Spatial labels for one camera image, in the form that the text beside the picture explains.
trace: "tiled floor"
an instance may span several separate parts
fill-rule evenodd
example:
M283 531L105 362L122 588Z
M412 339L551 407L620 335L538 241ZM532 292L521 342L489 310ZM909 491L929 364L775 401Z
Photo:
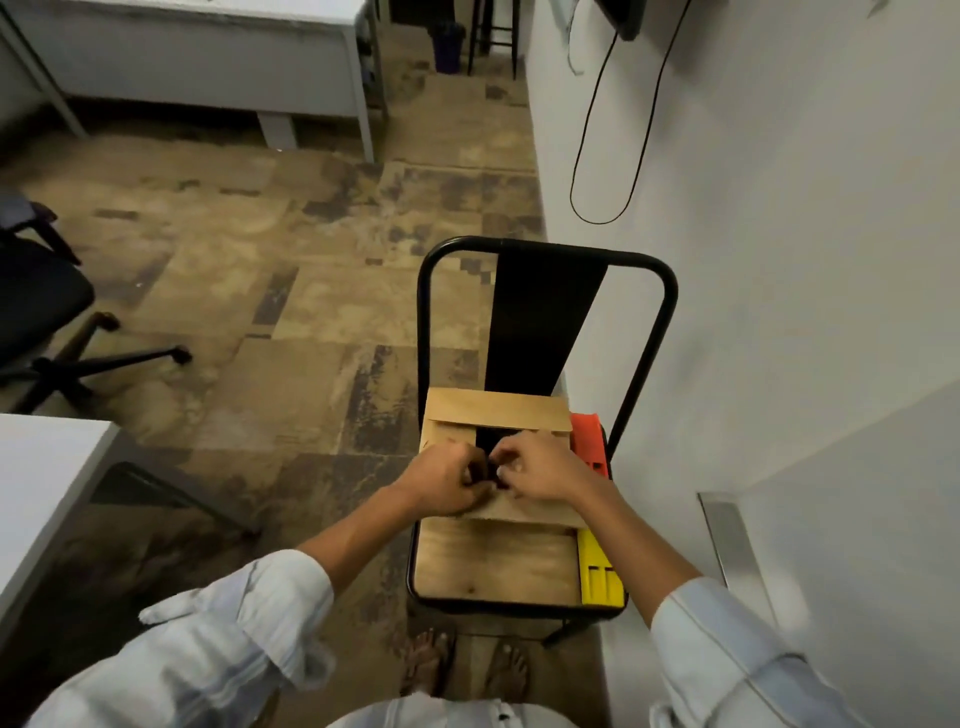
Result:
M542 235L525 83L496 60L439 76L425 36L387 35L377 164L349 123L304 122L305 148L277 153L247 114L81 105L93 138L43 133L0 169L60 215L97 307L123 322L91 353L178 342L195 354L91 381L100 397L84 414L267 523L247 543L198 514L88 507L4 656L0 692L18 697L0 721L136 634L140 607L296 544L396 477L418 441L422 256L454 235ZM435 382L479 386L494 268L458 255L436 271ZM43 412L73 414L56 399ZM323 629L333 684L285 696L277 726L324 726L396 694L406 547L406 535L390 544L338 601ZM491 648L461 638L453 696L476 694ZM532 701L605 725L595 633L531 648Z

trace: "person's right hand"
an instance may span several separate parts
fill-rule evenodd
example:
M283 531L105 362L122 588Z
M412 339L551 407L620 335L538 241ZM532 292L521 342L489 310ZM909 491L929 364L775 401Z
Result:
M549 432L524 430L505 437L490 459L499 466L496 476L518 496L570 502L596 488L598 480L607 482Z

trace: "white table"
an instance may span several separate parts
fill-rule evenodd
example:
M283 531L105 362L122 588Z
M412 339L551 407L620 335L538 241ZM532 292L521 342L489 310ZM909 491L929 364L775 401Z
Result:
M373 144L357 29L371 0L2 0L66 95L256 111L268 145L295 148L290 114L355 117Z
M244 533L260 528L113 423L0 414L0 646L88 502L189 505Z

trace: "yellow object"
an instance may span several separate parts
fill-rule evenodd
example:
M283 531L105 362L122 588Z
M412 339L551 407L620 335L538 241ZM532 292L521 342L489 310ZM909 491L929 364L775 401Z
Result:
M580 558L580 596L583 603L605 607L622 607L626 604L623 582L592 532L577 531L577 553Z

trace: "white shirt sleeve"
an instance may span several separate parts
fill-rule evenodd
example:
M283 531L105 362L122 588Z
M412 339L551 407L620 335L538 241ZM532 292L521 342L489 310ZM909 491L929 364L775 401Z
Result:
M249 725L277 688L327 681L335 662L314 632L332 605L312 558L264 556L145 609L152 629L57 688L28 725Z
M713 579L665 599L651 634L671 703L654 708L654 726L861 725L804 655Z

